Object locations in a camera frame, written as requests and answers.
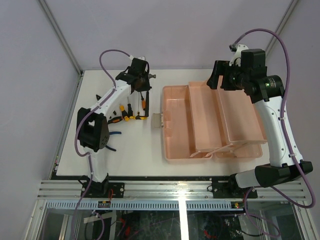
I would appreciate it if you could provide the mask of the claw hammer black handle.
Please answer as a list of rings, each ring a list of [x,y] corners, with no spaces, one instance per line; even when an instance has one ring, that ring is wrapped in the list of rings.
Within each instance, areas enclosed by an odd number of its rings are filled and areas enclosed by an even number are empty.
[[[155,74],[149,73],[148,77],[149,77],[149,79],[152,79],[152,78],[155,79],[157,76]],[[145,95],[145,109],[144,109],[144,117],[145,118],[149,117],[149,111],[150,111],[150,91],[148,90]]]

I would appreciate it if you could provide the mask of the pink plastic tool box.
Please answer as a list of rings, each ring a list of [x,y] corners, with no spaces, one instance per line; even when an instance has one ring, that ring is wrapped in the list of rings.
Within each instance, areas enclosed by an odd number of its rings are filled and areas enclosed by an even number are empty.
[[[217,158],[257,159],[267,137],[262,120],[243,91],[210,89],[205,81],[162,88],[160,121],[168,162]]]

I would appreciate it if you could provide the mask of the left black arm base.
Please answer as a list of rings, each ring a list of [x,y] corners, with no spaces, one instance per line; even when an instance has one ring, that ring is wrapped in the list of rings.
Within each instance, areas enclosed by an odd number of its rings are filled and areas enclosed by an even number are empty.
[[[102,182],[92,181],[85,198],[123,198],[125,191],[124,182],[110,182],[110,177],[107,177]]]

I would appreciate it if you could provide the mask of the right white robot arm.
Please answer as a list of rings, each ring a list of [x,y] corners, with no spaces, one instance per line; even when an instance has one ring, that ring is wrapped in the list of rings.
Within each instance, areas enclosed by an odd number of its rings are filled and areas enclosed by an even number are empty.
[[[277,75],[267,75],[266,53],[260,48],[249,49],[246,45],[230,46],[234,53],[230,61],[217,60],[207,81],[207,86],[216,90],[244,91],[250,97],[261,117],[266,133],[269,163],[255,169],[230,176],[228,192],[240,197],[250,187],[272,187],[291,182],[313,171],[310,161],[305,161],[288,124],[283,81]]]

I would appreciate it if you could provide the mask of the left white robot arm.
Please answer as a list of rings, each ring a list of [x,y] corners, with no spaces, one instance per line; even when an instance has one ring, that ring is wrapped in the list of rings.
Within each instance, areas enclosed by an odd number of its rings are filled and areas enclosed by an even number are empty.
[[[150,65],[143,56],[130,59],[131,65],[116,76],[115,85],[92,107],[82,107],[77,112],[74,145],[83,147],[82,156],[88,161],[87,180],[82,183],[82,195],[86,198],[102,198],[111,191],[105,150],[111,136],[109,124],[114,110],[119,108],[124,120],[145,120],[149,116],[150,79],[153,78]],[[121,105],[134,92],[141,97],[143,115],[134,114],[131,108]]]

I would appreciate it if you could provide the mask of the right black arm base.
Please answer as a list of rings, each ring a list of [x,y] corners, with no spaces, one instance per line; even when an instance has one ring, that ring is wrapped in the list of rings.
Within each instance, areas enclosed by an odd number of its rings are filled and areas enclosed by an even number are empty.
[[[250,188],[238,186],[235,174],[231,176],[213,176],[207,191],[215,199],[243,199]]]

